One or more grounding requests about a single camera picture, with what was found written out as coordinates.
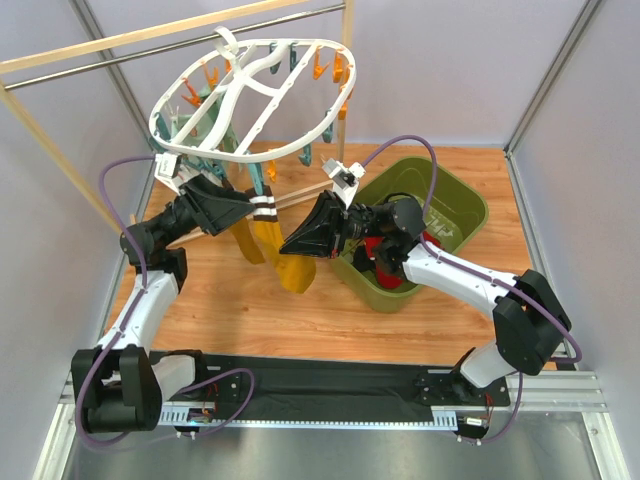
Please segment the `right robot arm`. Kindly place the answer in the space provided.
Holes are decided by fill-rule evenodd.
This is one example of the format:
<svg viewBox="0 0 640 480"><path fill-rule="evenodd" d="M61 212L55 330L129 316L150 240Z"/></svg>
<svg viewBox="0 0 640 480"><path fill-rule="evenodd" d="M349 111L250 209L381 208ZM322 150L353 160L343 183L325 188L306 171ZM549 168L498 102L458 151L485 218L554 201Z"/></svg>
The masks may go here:
<svg viewBox="0 0 640 480"><path fill-rule="evenodd" d="M465 261L426 240L425 230L423 209L413 196L345 205L335 193L323 191L279 251L335 258L347 241L373 238L378 243L371 255L382 272L444 292L492 319L494 340L459 363L468 383L481 388L513 372L539 374L571 329L547 278L532 269L516 275Z"/></svg>

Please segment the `white round clip hanger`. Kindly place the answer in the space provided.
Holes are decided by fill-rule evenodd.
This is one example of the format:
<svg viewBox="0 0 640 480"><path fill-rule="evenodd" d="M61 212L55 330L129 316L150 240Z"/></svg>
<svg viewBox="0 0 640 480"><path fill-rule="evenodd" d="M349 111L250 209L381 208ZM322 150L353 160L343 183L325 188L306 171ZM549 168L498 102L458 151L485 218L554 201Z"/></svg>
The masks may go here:
<svg viewBox="0 0 640 480"><path fill-rule="evenodd" d="M192 113L184 99L203 87L212 102L223 93L219 120L205 140L216 146L228 122L239 141L222 162L257 164L304 149L345 119L357 78L351 50L320 38L239 40L227 28L214 30L213 48L189 65L159 97L148 117L148 132L164 151L187 155L171 141L170 116Z"/></svg>

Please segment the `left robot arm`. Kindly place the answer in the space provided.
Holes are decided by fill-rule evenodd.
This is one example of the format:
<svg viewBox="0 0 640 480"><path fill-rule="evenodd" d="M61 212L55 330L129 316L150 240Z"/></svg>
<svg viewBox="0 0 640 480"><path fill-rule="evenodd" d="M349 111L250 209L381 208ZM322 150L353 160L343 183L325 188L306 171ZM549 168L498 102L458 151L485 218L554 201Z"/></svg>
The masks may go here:
<svg viewBox="0 0 640 480"><path fill-rule="evenodd" d="M163 211L121 234L120 246L136 272L134 288L111 329L71 362L76 422L87 442L97 433L121 438L154 429L166 401L204 381L199 350L168 353L157 362L149 357L188 275L185 249L172 244L195 229L215 236L254 209L248 194L197 175L179 187Z"/></svg>

